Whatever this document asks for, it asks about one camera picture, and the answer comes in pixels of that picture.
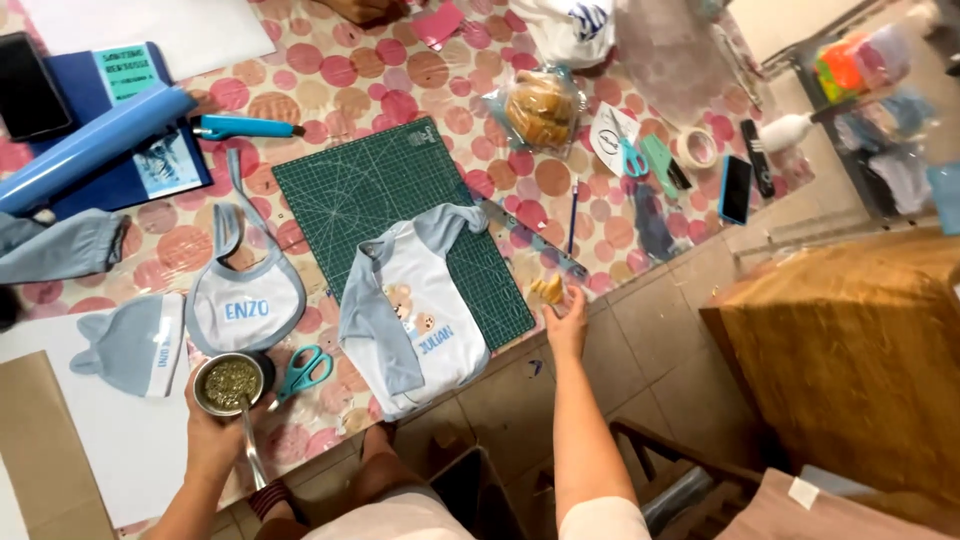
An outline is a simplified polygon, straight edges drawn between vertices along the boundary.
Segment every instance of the teddy bear print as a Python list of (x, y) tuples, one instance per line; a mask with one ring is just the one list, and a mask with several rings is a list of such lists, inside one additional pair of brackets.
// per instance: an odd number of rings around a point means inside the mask
[(423, 336), (437, 326), (437, 321), (433, 315), (426, 313), (415, 315), (413, 313), (414, 301), (411, 297), (410, 285), (387, 285), (383, 287), (383, 293), (390, 301), (390, 305), (396, 313), (396, 318), (403, 324), (403, 329), (407, 332), (411, 341)]

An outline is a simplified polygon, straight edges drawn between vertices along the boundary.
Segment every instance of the teal scissors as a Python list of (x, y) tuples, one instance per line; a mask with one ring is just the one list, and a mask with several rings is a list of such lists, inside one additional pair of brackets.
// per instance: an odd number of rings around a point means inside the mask
[[(310, 356), (302, 365), (297, 365), (300, 355), (304, 353), (310, 353)], [(313, 373), (321, 363), (324, 363), (324, 370), (320, 373), (320, 376), (316, 379), (310, 379), (310, 375)], [(297, 349), (292, 356), (290, 356), (290, 363), (287, 364), (287, 375), (283, 380), (283, 387), (280, 388), (280, 391), (276, 393), (276, 400), (267, 407), (267, 410), (273, 411), (280, 406), (283, 402), (287, 400), (290, 396), (293, 396), (301, 390), (305, 390), (314, 384), (320, 384), (328, 377), (330, 377), (330, 372), (333, 371), (333, 357), (325, 353), (317, 345), (304, 345)]]
[(611, 114), (610, 119), (613, 120), (613, 126), (616, 128), (616, 135), (620, 137), (620, 151), (623, 153), (623, 172), (627, 174), (630, 178), (636, 178), (647, 174), (647, 171), (650, 170), (650, 166), (647, 164), (647, 158), (643, 155), (642, 152), (637, 150), (634, 147), (633, 142), (623, 134), (623, 128), (620, 127), (620, 123), (616, 121), (616, 115)]

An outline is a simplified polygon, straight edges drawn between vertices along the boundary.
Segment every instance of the masking tape roll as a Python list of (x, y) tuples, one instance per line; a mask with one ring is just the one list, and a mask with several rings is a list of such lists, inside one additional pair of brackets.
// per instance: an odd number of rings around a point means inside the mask
[(691, 169), (709, 169), (720, 159), (713, 136), (700, 128), (687, 128), (677, 139), (677, 159)]

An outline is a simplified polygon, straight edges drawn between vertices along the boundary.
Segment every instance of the ruler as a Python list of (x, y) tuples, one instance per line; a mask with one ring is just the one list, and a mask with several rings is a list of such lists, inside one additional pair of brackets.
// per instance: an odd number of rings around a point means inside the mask
[(527, 240), (531, 247), (543, 256), (556, 262), (567, 274), (582, 282), (587, 280), (590, 272), (586, 266), (577, 262), (573, 257), (568, 255), (566, 251), (546, 241), (543, 236), (536, 233), (533, 229), (520, 223), (518, 219), (513, 217), (513, 215), (503, 209), (503, 207), (487, 199), (477, 191), (470, 189), (466, 184), (457, 185), (457, 191), (465, 202), (480, 207), (487, 214), (488, 219), (496, 221), (509, 233), (517, 234)]

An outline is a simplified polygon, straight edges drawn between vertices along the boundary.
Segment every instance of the green cutting mat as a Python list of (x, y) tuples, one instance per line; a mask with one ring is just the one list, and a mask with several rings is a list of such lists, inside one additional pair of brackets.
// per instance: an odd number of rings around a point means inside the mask
[[(429, 117), (273, 171), (337, 302), (357, 244), (436, 205), (465, 203), (457, 190), (460, 173)], [(446, 264), (491, 351), (534, 327), (530, 308), (488, 233), (464, 228)]]

